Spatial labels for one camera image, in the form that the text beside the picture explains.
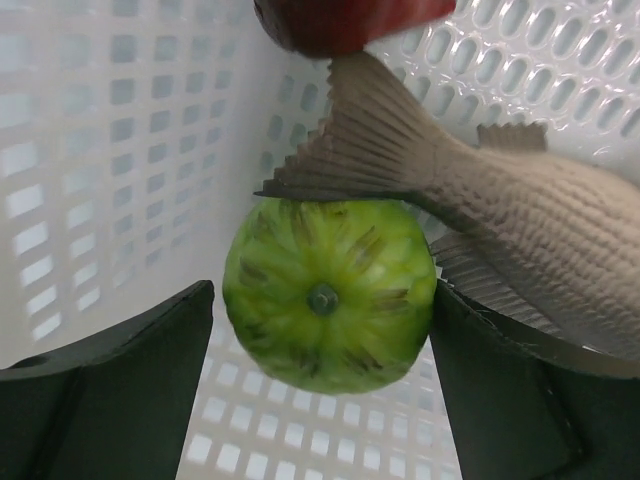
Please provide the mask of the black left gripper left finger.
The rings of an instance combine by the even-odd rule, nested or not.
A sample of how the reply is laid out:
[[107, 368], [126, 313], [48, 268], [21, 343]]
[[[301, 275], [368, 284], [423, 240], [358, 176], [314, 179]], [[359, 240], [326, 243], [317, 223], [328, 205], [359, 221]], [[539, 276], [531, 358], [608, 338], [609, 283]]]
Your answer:
[[4, 479], [175, 478], [214, 319], [200, 280], [1, 371]]

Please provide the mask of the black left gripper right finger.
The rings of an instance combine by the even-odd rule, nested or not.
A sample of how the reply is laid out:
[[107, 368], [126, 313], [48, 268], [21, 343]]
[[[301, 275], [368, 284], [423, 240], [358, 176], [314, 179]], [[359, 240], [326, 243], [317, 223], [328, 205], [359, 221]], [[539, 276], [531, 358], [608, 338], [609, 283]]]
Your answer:
[[437, 286], [430, 333], [465, 479], [636, 479], [639, 366]]

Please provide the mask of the green custard apple toy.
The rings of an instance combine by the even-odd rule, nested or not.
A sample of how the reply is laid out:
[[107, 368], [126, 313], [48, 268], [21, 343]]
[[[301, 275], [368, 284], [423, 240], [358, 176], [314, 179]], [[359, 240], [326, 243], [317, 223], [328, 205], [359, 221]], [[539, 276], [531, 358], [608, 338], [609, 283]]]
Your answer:
[[239, 344], [266, 376], [340, 395], [409, 373], [436, 287], [425, 235], [400, 202], [267, 198], [235, 234], [222, 294]]

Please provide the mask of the grey toy fish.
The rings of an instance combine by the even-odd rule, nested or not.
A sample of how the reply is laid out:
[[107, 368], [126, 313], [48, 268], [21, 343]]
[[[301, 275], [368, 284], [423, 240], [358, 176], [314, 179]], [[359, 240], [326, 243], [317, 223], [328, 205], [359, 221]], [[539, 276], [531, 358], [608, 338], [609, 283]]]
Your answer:
[[329, 65], [329, 114], [262, 194], [393, 198], [448, 229], [432, 254], [463, 295], [574, 344], [639, 357], [639, 189], [551, 153], [538, 123], [449, 134], [378, 58]]

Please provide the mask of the white perforated plastic basket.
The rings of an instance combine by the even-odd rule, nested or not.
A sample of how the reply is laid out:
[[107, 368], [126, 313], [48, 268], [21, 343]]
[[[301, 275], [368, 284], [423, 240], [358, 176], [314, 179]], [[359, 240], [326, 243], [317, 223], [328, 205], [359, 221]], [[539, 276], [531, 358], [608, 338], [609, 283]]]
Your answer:
[[431, 340], [329, 396], [266, 377], [222, 299], [257, 191], [329, 109], [250, 1], [1, 5], [1, 371], [200, 280], [213, 327], [173, 479], [465, 479]]

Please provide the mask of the dark red toy fruit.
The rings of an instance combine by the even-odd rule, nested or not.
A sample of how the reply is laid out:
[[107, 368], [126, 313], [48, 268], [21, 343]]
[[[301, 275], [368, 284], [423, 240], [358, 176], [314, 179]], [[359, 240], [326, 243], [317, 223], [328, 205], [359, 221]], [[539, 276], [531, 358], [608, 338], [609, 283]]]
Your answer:
[[266, 34], [282, 49], [311, 59], [367, 44], [451, 15], [454, 0], [255, 0]]

